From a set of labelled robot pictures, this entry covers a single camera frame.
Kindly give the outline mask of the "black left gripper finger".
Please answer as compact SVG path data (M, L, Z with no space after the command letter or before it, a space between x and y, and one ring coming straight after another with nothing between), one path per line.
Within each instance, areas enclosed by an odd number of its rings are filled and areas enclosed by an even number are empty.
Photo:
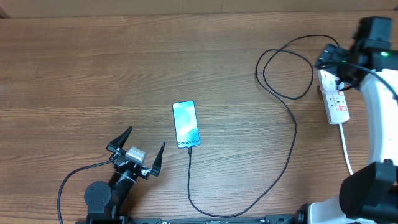
M163 157L164 149L165 149L165 142L162 143L160 150L152 164L152 169L150 171L150 174L153 176L158 177L161 172L162 157Z
M108 151L119 151L120 149L122 149L131 131L132 131L132 126L128 127L127 130L125 130L125 132L123 132L121 135L110 141L106 146L106 149Z

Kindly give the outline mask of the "blue Galaxy smartphone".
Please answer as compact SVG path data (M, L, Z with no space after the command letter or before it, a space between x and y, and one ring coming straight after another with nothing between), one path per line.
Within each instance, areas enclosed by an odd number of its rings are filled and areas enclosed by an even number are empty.
M194 101L181 101L172 105L177 147L196 147L201 144Z

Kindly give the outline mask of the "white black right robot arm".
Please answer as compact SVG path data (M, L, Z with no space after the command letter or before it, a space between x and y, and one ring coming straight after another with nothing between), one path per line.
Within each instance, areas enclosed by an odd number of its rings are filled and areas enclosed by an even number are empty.
M302 206L286 223L397 223L397 51L391 49L392 19L360 19L346 50L328 44L315 67L328 121L347 115L343 95L350 88L364 97L369 128L365 167L342 182L339 195Z

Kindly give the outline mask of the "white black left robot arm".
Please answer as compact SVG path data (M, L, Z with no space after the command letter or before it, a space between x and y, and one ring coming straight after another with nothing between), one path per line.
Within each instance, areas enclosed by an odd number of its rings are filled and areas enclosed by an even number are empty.
M162 156L165 143L149 168L144 165L146 153L135 147L124 150L132 127L128 127L125 132L113 139L106 146L106 150L111 152L109 160L78 168L70 172L62 181L57 196L57 214L60 223L63 223L61 196L67 180L77 172L92 169L107 164L112 164L114 173L108 182L96 181L91 183L85 190L84 200L87 205L87 216L85 223L133 223L129 215L123 215L123 208L126 199L138 178L148 179L150 175L159 176L162 167Z

